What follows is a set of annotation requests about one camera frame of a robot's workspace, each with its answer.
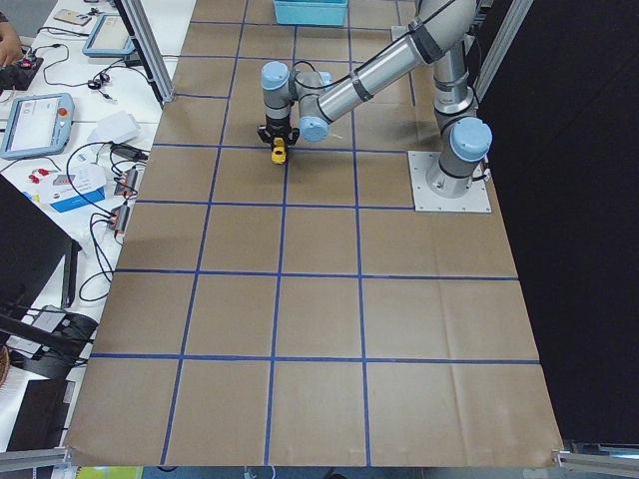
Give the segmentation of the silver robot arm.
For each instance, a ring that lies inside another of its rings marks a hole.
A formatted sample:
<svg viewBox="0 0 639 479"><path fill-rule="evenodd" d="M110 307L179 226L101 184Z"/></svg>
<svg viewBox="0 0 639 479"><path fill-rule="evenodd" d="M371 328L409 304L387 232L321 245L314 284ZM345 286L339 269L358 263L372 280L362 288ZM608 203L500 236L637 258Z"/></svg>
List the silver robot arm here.
<svg viewBox="0 0 639 479"><path fill-rule="evenodd" d="M261 86L265 123L257 133L282 164L299 138L320 142L329 126L422 65L433 68L433 108L443 148L425 175L437 195L463 197L477 181L477 166L492 143L489 126L476 116L477 102L468 85L464 38L478 13L472 0L418 1L404 33L348 74L301 71L279 61L265 64Z"/></svg>

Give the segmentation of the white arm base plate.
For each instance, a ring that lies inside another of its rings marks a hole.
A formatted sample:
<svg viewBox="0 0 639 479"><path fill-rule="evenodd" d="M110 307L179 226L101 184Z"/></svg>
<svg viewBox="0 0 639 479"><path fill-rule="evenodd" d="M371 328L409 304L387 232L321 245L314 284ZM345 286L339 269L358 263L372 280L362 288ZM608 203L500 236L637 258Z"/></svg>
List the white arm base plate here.
<svg viewBox="0 0 639 479"><path fill-rule="evenodd" d="M470 177L456 179L440 168L440 152L408 151L407 157L413 204L417 212L491 213L481 166L477 166Z"/></svg>

